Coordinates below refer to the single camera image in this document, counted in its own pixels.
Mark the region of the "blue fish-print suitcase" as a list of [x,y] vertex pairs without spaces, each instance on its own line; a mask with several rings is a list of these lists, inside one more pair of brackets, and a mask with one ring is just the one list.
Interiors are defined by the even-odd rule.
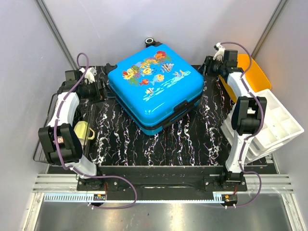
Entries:
[[146,38],[145,46],[106,77],[116,100],[143,133],[155,135],[198,105],[204,79],[166,44]]

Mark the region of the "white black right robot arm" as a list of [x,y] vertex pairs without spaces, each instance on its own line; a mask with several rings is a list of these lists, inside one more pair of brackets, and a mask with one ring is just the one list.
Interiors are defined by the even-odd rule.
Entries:
[[222,190],[229,191],[240,185],[247,173],[244,162],[251,141],[263,127],[267,99],[256,96],[249,86],[245,71],[237,67],[237,54],[207,56],[199,70],[204,75],[223,77],[237,97],[231,116],[233,143],[217,183]]

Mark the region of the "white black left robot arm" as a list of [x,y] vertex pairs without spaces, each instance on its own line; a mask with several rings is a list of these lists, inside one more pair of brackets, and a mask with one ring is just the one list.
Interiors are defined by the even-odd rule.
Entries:
[[104,179],[97,165],[83,154],[85,143],[74,131],[77,126],[74,118],[82,100],[100,103],[107,98],[104,78],[97,76],[94,66],[68,70],[56,95],[57,101],[49,123],[38,130],[45,158],[49,164],[62,166],[87,179],[91,189],[100,190]]

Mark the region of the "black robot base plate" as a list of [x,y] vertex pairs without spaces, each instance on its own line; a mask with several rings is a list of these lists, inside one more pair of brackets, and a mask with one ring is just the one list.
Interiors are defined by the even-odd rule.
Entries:
[[188,187],[204,191],[246,191],[249,177],[259,175],[276,174],[274,164],[266,166],[248,165],[245,171],[253,172],[241,180],[225,180],[223,166],[103,166],[99,170],[103,175],[116,175],[129,180],[135,187]]

